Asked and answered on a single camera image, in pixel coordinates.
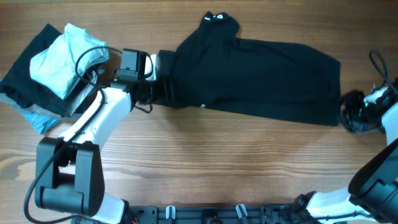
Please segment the black polo shirt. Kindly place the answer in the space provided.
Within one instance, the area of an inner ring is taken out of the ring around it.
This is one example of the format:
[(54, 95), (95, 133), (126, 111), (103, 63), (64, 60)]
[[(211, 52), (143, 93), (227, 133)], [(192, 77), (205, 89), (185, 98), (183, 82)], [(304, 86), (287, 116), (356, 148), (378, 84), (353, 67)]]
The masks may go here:
[(241, 39), (238, 31), (227, 13), (207, 12), (176, 50), (161, 50), (162, 104), (338, 124), (338, 60), (303, 44)]

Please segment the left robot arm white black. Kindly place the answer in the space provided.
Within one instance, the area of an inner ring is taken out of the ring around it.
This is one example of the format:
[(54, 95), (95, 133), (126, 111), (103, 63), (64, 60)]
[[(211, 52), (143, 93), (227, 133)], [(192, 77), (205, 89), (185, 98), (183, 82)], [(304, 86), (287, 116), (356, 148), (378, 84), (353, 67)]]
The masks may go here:
[(94, 102), (58, 138), (43, 138), (36, 150), (35, 179), (25, 197), (37, 207), (65, 212), (75, 222), (138, 223), (129, 203), (105, 191), (100, 150), (136, 103), (151, 105), (162, 94), (158, 81), (115, 81), (97, 89)]

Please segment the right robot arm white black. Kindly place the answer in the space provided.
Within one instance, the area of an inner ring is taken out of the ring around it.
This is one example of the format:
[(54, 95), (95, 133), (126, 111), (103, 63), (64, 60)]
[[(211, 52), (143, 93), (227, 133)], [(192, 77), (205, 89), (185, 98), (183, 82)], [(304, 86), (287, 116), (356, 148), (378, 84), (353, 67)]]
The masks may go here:
[(379, 119), (387, 147), (346, 188), (301, 195), (289, 211), (291, 223), (397, 223), (397, 93), (383, 87), (359, 102)]

